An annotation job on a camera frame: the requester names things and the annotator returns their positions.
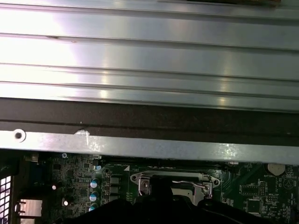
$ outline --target electrolytic capacitor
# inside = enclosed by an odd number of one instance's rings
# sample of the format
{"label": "electrolytic capacitor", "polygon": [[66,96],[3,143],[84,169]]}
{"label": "electrolytic capacitor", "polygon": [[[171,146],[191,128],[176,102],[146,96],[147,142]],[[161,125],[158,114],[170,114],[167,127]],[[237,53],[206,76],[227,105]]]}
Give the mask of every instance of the electrolytic capacitor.
{"label": "electrolytic capacitor", "polygon": [[90,182],[90,187],[91,188],[96,188],[99,185],[99,180],[98,178],[94,178],[91,182]]}
{"label": "electrolytic capacitor", "polygon": [[74,200],[75,200],[74,196],[66,195],[66,196],[64,196],[63,204],[64,204],[64,206],[68,206],[69,204],[73,203]]}
{"label": "electrolytic capacitor", "polygon": [[99,206],[98,206],[97,203],[93,203],[93,204],[89,207],[88,211],[95,210],[95,209],[98,208],[98,207],[99,207]]}
{"label": "electrolytic capacitor", "polygon": [[94,191],[90,194],[89,200],[91,202],[95,202],[99,198],[99,193],[97,191]]}
{"label": "electrolytic capacitor", "polygon": [[58,190],[59,188],[62,187],[62,182],[61,181],[58,181],[57,183],[54,183],[52,185],[52,190]]}

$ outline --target screw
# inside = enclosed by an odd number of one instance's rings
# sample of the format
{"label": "screw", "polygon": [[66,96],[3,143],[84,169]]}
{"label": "screw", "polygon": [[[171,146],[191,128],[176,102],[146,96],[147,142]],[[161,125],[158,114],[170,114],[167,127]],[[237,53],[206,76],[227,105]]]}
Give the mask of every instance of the screw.
{"label": "screw", "polygon": [[142,186],[143,186],[144,188],[147,188],[147,186],[148,186],[148,182],[147,182],[147,181],[143,181]]}

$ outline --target black chip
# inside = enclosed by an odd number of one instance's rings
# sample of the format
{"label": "black chip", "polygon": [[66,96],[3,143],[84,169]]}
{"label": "black chip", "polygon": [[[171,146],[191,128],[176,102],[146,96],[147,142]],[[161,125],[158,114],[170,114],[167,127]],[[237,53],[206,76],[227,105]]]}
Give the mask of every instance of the black chip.
{"label": "black chip", "polygon": [[73,210],[68,209],[68,210],[66,211],[66,215],[68,215],[68,216],[72,216],[72,215],[73,215]]}
{"label": "black chip", "polygon": [[80,195],[87,195],[87,190],[86,189],[81,189],[80,190]]}
{"label": "black chip", "polygon": [[53,165],[53,169],[61,169],[61,165],[60,164],[54,164]]}
{"label": "black chip", "polygon": [[99,165],[99,160],[93,160],[93,166],[98,166]]}
{"label": "black chip", "polygon": [[66,172],[66,175],[67,175],[67,176],[74,176],[74,171],[72,171],[72,170],[68,170],[68,171]]}
{"label": "black chip", "polygon": [[260,213],[261,203],[259,200],[248,200],[247,201],[247,212]]}

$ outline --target integrated circuit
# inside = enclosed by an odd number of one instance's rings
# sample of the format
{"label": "integrated circuit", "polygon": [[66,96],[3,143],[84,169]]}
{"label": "integrated circuit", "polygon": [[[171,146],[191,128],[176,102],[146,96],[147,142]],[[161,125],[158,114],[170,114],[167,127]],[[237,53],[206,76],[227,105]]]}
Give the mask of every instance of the integrated circuit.
{"label": "integrated circuit", "polygon": [[251,214],[259,214],[261,212],[260,200],[248,199],[247,200],[247,212]]}

